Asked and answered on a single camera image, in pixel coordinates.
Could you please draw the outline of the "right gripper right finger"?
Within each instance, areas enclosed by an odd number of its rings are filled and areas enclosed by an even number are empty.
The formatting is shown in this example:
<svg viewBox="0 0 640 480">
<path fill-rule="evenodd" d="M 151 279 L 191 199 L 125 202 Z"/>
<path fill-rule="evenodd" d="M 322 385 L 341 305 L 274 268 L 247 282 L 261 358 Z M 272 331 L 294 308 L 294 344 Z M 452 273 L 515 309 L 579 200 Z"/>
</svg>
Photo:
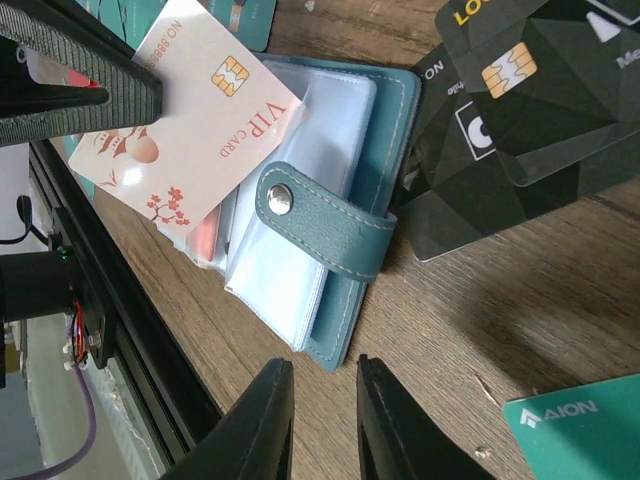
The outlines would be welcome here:
<svg viewBox="0 0 640 480">
<path fill-rule="evenodd" d="M 357 431 L 363 479 L 491 479 L 379 358 L 359 356 Z"/>
</svg>

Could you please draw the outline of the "blue leather card holder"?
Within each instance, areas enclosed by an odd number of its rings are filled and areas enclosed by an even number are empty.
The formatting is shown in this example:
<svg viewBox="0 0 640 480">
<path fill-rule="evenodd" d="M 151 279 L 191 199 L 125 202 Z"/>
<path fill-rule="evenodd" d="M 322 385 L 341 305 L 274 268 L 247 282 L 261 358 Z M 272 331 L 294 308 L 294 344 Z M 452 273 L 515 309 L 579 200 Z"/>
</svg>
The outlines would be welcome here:
<svg viewBox="0 0 640 480">
<path fill-rule="evenodd" d="M 421 83 L 404 69 L 266 54 L 303 103 L 280 149 L 213 213 L 202 241 L 174 238 L 216 270 L 292 350 L 343 363 L 396 219 L 389 210 Z"/>
</svg>

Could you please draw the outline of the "white floral VIP card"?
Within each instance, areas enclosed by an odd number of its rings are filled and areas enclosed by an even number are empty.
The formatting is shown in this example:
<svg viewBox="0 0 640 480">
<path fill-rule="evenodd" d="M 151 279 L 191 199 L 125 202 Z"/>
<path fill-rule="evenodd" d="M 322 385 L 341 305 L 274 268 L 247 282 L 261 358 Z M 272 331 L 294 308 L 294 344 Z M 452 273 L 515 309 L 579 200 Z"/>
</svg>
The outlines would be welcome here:
<svg viewBox="0 0 640 480">
<path fill-rule="evenodd" d="M 76 173 L 185 237 L 282 142 L 301 102 L 197 1 L 169 1 L 134 60 L 162 116 L 82 137 Z"/>
</svg>

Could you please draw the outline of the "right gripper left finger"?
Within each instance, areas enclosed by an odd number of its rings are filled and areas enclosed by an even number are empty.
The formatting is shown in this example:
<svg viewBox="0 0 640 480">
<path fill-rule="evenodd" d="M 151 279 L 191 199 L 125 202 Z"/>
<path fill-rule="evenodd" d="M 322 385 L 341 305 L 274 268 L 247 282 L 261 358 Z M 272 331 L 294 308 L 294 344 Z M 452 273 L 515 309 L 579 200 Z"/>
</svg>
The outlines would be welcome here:
<svg viewBox="0 0 640 480">
<path fill-rule="evenodd" d="M 274 358 L 216 427 L 163 477 L 289 479 L 293 423 L 294 367 Z"/>
</svg>

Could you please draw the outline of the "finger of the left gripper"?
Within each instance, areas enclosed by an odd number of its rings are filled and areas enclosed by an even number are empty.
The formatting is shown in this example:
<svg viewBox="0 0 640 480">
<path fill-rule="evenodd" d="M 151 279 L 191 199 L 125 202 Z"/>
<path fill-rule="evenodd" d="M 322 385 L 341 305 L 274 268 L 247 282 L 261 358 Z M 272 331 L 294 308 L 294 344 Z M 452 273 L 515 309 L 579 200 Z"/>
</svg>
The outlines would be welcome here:
<svg viewBox="0 0 640 480">
<path fill-rule="evenodd" d="M 35 82 L 18 60 L 21 47 L 87 77 L 94 86 Z M 157 121 L 162 83 L 133 56 L 129 45 L 75 1 L 2 2 L 2 145 Z"/>
</svg>

